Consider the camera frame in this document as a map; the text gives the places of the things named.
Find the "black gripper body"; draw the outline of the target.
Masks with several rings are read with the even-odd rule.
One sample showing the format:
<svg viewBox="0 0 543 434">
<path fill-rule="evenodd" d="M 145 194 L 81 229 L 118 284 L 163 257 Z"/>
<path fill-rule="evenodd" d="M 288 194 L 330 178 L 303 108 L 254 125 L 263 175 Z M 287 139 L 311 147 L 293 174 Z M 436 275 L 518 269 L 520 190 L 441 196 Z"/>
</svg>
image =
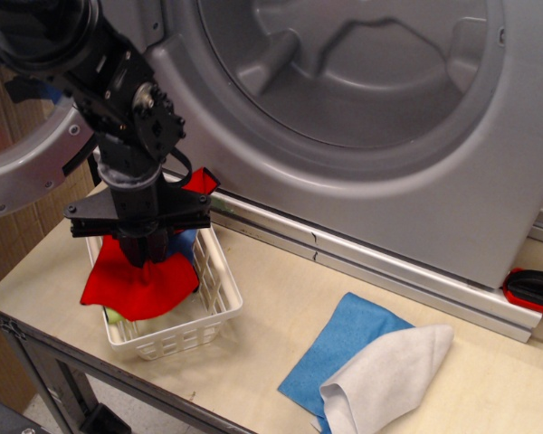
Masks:
<svg viewBox="0 0 543 434">
<path fill-rule="evenodd" d="M 141 190 L 111 188 L 69 204 L 64 217 L 75 238 L 111 235 L 142 238 L 166 228 L 167 233 L 210 225 L 210 194 L 194 193 L 160 176 Z"/>
</svg>

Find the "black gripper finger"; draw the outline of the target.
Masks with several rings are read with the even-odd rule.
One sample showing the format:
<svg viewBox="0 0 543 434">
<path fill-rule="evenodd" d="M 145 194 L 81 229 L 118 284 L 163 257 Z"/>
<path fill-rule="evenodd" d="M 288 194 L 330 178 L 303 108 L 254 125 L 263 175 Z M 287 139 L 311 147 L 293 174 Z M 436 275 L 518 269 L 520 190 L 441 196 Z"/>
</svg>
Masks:
<svg viewBox="0 0 543 434">
<path fill-rule="evenodd" d="M 119 237 L 119 247 L 129 263 L 142 268 L 148 258 L 147 240 L 145 238 Z"/>
<path fill-rule="evenodd" d="M 167 257 L 168 233 L 166 228 L 161 228 L 147 236 L 148 258 L 153 263 L 163 262 Z"/>
</svg>

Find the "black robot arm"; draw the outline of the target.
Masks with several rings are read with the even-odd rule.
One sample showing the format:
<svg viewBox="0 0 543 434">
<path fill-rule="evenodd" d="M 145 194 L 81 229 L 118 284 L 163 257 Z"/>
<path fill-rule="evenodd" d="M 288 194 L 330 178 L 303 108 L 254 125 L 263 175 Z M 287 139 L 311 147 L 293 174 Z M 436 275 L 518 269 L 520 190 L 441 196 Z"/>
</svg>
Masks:
<svg viewBox="0 0 543 434">
<path fill-rule="evenodd" d="M 74 236 L 109 235 L 142 267 L 165 260 L 175 232 L 209 225 L 209 198 L 162 173 L 169 156 L 188 164 L 185 122 L 99 2 L 0 1 L 0 61 L 71 98 L 94 133 L 107 187 L 67 207 Z"/>
</svg>

